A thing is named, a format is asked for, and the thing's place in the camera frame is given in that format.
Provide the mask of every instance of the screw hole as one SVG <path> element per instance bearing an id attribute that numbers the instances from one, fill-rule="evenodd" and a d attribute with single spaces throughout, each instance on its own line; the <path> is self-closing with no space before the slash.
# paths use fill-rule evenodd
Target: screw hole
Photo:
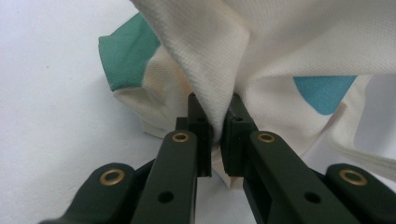
<path id="1" fill-rule="evenodd" d="M 110 169 L 100 176 L 100 183 L 105 186 L 116 185 L 125 177 L 125 173 L 120 169 Z"/>
<path id="2" fill-rule="evenodd" d="M 171 191 L 165 191 L 158 195 L 158 201 L 160 203 L 170 203 L 173 201 L 173 199 L 174 195 Z"/>
<path id="3" fill-rule="evenodd" d="M 304 194 L 304 197 L 307 201 L 311 203 L 320 203 L 320 197 L 313 192 L 307 192 Z"/>
<path id="4" fill-rule="evenodd" d="M 361 173 L 358 173 L 354 170 L 342 170 L 339 175 L 346 182 L 356 186 L 365 186 L 367 185 L 367 179 Z"/>
<path id="5" fill-rule="evenodd" d="M 186 133 L 175 133 L 172 136 L 172 139 L 175 142 L 187 142 L 189 140 L 189 136 Z"/>
<path id="6" fill-rule="evenodd" d="M 264 143 L 273 143 L 275 138 L 269 133 L 260 133 L 257 138 Z"/>

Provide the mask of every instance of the teal fabric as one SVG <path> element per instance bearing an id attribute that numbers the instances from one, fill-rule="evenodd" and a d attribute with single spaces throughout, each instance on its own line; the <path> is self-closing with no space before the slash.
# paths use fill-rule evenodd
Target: teal fabric
<path id="1" fill-rule="evenodd" d="M 110 89 L 141 87 L 147 63 L 160 44 L 140 13 L 113 34 L 99 37 L 99 54 Z"/>
<path id="2" fill-rule="evenodd" d="M 355 80 L 355 76 L 294 77 L 299 93 L 321 115 L 332 114 Z"/>

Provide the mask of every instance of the blue fabric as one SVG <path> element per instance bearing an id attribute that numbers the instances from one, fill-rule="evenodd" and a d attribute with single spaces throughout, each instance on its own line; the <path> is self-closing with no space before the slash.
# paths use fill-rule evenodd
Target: blue fabric
<path id="1" fill-rule="evenodd" d="M 299 93 L 321 115 L 330 115 L 341 103 L 356 76 L 295 77 Z"/>

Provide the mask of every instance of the white fabric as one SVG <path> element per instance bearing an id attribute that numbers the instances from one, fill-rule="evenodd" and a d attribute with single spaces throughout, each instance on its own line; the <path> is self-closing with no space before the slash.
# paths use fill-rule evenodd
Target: white fabric
<path id="1" fill-rule="evenodd" d="M 301 154 L 331 115 L 322 116 L 307 104 L 292 77 L 396 73 L 395 1 L 133 2 L 164 49 L 148 64 L 143 84 L 148 101 L 127 93 L 133 90 L 116 91 L 116 97 L 125 104 L 152 104 L 139 114 L 143 127 L 157 135 L 172 130 L 176 116 L 185 115 L 191 86 L 219 140 L 236 91 L 259 129 L 280 134 Z M 369 79 L 359 77 L 352 85 L 330 140 L 344 155 L 396 179 L 394 160 L 353 147 Z"/>

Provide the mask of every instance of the white surface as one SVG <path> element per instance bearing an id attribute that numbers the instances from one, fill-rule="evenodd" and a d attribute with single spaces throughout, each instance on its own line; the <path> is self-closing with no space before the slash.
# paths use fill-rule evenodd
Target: white surface
<path id="1" fill-rule="evenodd" d="M 59 217 L 94 169 L 156 156 L 161 140 L 112 97 L 97 50 L 134 14 L 125 0 L 0 2 L 1 224 Z M 395 86 L 396 76 L 369 85 L 358 148 L 396 158 Z M 324 139 L 304 160 L 321 172 L 345 161 Z M 196 223 L 255 221 L 244 192 L 215 175 L 199 180 Z"/>

